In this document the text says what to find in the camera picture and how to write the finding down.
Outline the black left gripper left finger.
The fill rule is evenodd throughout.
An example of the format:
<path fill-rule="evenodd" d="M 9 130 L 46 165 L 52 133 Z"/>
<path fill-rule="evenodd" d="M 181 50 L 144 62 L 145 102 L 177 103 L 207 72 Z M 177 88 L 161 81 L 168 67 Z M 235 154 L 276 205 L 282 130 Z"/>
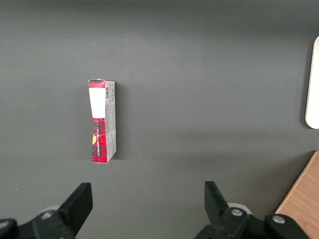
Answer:
<path fill-rule="evenodd" d="M 81 183 L 56 210 L 39 213 L 18 225 L 13 218 L 0 220 L 2 239 L 74 239 L 93 208 L 91 183 Z"/>

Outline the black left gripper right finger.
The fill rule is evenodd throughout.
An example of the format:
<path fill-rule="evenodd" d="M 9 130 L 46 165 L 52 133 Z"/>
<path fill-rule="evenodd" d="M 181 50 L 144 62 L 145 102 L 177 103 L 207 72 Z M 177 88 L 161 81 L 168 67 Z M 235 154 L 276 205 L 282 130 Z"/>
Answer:
<path fill-rule="evenodd" d="M 308 239 L 299 224 L 283 214 L 268 214 L 264 220 L 227 204 L 213 181 L 204 184 L 204 206 L 210 224 L 196 239 Z"/>

